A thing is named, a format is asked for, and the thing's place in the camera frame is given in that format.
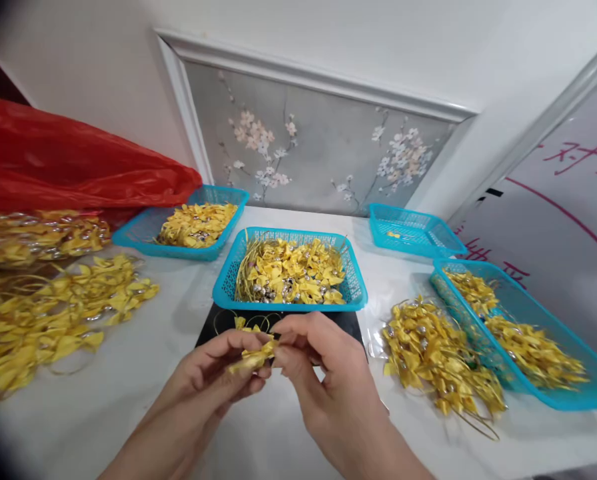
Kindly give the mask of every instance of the black tray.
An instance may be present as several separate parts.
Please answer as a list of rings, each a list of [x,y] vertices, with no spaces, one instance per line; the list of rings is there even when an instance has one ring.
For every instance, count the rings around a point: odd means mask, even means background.
[[[255,310],[234,310],[234,312],[237,314],[237,316],[245,318],[246,321],[256,317],[257,315],[267,315],[270,321],[270,327],[286,315],[283,312],[278,312],[277,315],[276,312]],[[361,345],[363,345],[363,338],[360,334],[360,327],[358,326],[356,312],[324,312],[324,314],[329,319],[332,319],[343,331],[346,331],[352,335]],[[254,325],[258,325],[259,328],[261,328],[261,323],[264,323],[263,327],[265,327],[267,330],[267,321],[265,321],[263,317],[258,317],[248,322],[247,326],[254,327]],[[203,325],[203,329],[201,330],[201,334],[199,335],[199,340],[197,341],[195,348],[216,337],[217,332],[222,333],[232,328],[234,328],[234,313],[232,313],[231,310],[224,310],[216,303],[213,303],[210,313],[205,319],[205,324]]]

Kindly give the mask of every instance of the plastic basket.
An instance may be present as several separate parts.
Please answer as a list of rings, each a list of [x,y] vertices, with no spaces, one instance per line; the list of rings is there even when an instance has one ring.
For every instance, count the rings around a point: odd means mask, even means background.
[[[450,227],[427,213],[371,203],[370,228],[377,247],[430,258],[467,253]],[[400,238],[390,237],[388,232],[398,233]]]
[[[494,314],[503,315],[510,321],[528,323],[545,329],[549,338],[556,341],[565,353],[583,362],[591,382],[577,384],[579,391],[535,387],[463,299],[443,269],[451,273],[470,271],[488,283],[496,281],[495,292],[500,300],[500,308],[496,309]],[[491,263],[481,261],[436,259],[430,281],[450,307],[451,313],[460,323],[474,348],[482,354],[483,363],[496,372],[505,388],[530,393],[557,410],[597,409],[597,354],[503,270]]]
[[[225,242],[230,237],[230,233],[243,214],[243,209],[247,203],[249,193],[244,190],[232,189],[227,187],[214,187],[212,185],[203,185],[197,189],[187,199],[187,205],[208,203],[232,203],[238,205],[234,217],[227,224],[223,233],[217,242],[211,247],[204,249],[192,249],[185,247],[171,247],[168,245],[157,245],[154,238],[161,231],[161,226],[172,215],[174,207],[167,208],[149,208],[128,223],[122,226],[113,236],[112,242],[122,247],[132,247],[136,250],[153,257],[173,257],[188,260],[212,261],[216,260],[225,246]]]
[[[247,250],[247,237],[252,239],[283,239],[296,241],[297,245],[310,243],[313,239],[319,239],[324,245],[331,245],[336,248],[347,246],[342,254],[345,279],[338,286],[343,295],[345,305],[307,305],[302,303],[255,303],[234,300],[235,286],[239,266]],[[356,256],[352,250],[350,241],[336,233],[311,232],[303,230],[270,229],[262,227],[248,227],[241,230],[234,240],[232,249],[223,264],[221,274],[214,285],[212,292],[214,301],[224,309],[240,310],[265,310],[265,311],[358,311],[367,303],[367,290],[360,268],[356,262]]]

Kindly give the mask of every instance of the cherry blossom painting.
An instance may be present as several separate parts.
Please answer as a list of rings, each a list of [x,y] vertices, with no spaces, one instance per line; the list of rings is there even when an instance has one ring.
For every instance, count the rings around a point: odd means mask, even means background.
[[[382,105],[186,63],[217,185],[250,205],[367,216],[404,207],[455,124]]]

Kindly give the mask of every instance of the white frame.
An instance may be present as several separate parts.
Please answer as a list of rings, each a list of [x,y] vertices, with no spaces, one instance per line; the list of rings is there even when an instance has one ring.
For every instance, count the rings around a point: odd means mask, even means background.
[[[263,55],[219,41],[194,35],[183,35],[167,29],[157,28],[155,31],[159,36],[159,47],[174,89],[197,169],[203,178],[203,183],[209,185],[214,185],[214,178],[203,143],[203,134],[184,61],[246,73],[459,124],[434,160],[430,171],[423,177],[414,195],[408,201],[407,207],[410,208],[413,208],[412,205],[418,204],[424,190],[434,183],[478,114],[473,109],[449,101],[415,95],[376,82],[344,77],[331,71],[309,67],[288,59]]]

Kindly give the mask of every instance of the hand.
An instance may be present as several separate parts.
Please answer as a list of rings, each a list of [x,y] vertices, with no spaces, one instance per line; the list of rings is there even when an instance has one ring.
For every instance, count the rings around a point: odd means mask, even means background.
[[[390,422],[358,341],[319,312],[288,315],[273,331],[273,367],[291,380],[307,431],[343,477],[432,479]]]
[[[135,431],[99,480],[186,477],[230,406],[258,393],[271,374],[226,367],[246,350],[259,350],[263,333],[228,330],[186,355]]]

